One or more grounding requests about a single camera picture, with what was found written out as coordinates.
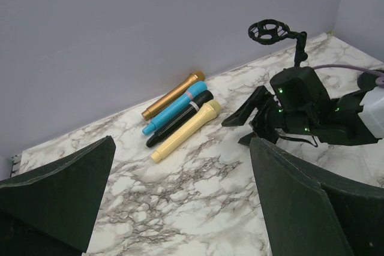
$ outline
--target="microphone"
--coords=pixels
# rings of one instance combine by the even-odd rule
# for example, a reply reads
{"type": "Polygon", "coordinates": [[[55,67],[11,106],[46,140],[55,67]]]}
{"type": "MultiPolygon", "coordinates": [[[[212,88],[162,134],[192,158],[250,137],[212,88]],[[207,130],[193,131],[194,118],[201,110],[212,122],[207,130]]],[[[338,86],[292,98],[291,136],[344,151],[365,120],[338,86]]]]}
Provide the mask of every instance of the microphone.
{"type": "Polygon", "coordinates": [[[164,159],[201,126],[213,118],[216,118],[220,111],[221,106],[216,100],[210,100],[207,103],[204,103],[199,112],[164,141],[151,155],[151,158],[156,163],[164,159]]]}
{"type": "Polygon", "coordinates": [[[182,109],[184,109],[197,94],[205,91],[206,88],[206,84],[203,81],[196,82],[194,85],[189,87],[183,95],[181,95],[178,99],[175,100],[175,102],[165,108],[158,115],[156,115],[151,120],[151,122],[146,127],[144,127],[144,135],[148,135],[149,133],[162,127],[172,117],[174,117],[174,115],[178,114],[182,109]]]}
{"type": "Polygon", "coordinates": [[[143,113],[142,116],[145,120],[152,118],[158,115],[163,111],[169,104],[174,102],[177,97],[180,97],[188,87],[195,84],[198,81],[204,81],[205,76],[201,71],[196,71],[195,73],[190,74],[182,83],[173,88],[170,92],[165,94],[151,106],[149,106],[143,113]]]}
{"type": "Polygon", "coordinates": [[[163,127],[155,131],[154,135],[152,135],[152,137],[146,142],[147,147],[152,147],[153,145],[163,141],[165,138],[168,138],[169,135],[180,128],[181,125],[183,125],[189,118],[194,116],[204,103],[212,99],[214,99],[214,96],[211,91],[206,90],[198,94],[198,96],[193,98],[186,108],[181,110],[163,127]]]}

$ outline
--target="gold microphone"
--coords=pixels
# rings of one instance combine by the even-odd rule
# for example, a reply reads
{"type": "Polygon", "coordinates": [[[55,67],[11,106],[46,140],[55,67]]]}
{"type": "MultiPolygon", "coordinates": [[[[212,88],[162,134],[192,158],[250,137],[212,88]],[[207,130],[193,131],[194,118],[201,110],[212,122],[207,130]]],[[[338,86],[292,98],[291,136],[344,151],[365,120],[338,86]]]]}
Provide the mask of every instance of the gold microphone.
{"type": "Polygon", "coordinates": [[[221,106],[216,100],[210,100],[204,103],[202,108],[190,120],[186,121],[182,127],[175,131],[166,141],[164,141],[156,151],[151,155],[153,161],[158,163],[172,151],[174,151],[181,143],[186,141],[193,133],[208,121],[216,118],[221,112],[221,106]]]}
{"type": "Polygon", "coordinates": [[[158,115],[161,111],[163,111],[169,104],[174,102],[177,98],[179,98],[187,89],[198,81],[204,81],[205,76],[201,71],[196,71],[195,73],[190,74],[187,79],[185,79],[182,83],[177,85],[177,87],[173,88],[170,92],[165,94],[151,106],[149,106],[143,113],[142,116],[145,120],[148,120],[156,115],[158,115]]]}

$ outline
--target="white marble tabletop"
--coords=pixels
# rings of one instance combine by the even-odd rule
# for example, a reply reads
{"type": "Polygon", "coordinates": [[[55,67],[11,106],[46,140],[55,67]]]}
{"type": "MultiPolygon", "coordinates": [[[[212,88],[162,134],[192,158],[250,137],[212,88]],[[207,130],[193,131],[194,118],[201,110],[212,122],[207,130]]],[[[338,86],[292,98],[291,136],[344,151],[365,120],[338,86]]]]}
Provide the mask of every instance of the white marble tabletop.
{"type": "MultiPolygon", "coordinates": [[[[308,41],[302,65],[352,64],[378,68],[382,63],[335,37],[308,41]]],[[[257,194],[249,150],[237,144],[250,132],[244,125],[220,124],[258,85],[293,65],[294,49],[283,50],[206,81],[223,111],[159,164],[145,146],[143,103],[23,152],[20,172],[69,155],[111,135],[115,160],[88,253],[94,256],[193,255],[266,256],[268,236],[257,194]]],[[[331,97],[357,89],[358,73],[317,70],[331,97]]],[[[279,147],[330,171],[384,186],[384,142],[342,147],[288,141],[279,147]]]]}

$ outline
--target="purple cable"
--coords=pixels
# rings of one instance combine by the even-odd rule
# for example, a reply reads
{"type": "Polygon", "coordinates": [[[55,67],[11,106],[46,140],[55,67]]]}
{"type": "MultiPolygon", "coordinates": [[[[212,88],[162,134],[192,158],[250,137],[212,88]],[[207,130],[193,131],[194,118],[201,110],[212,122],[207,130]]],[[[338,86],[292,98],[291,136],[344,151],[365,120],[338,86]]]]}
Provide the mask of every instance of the purple cable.
{"type": "Polygon", "coordinates": [[[315,66],[313,69],[316,70],[316,69],[321,69],[321,68],[347,68],[347,69],[358,70],[361,72],[370,73],[370,74],[379,76],[376,79],[376,85],[380,88],[384,88],[384,73],[381,73],[378,71],[374,71],[374,70],[370,70],[370,69],[366,69],[366,68],[362,68],[362,67],[357,67],[357,66],[353,66],[353,65],[348,65],[348,64],[325,64],[325,65],[315,66]]]}

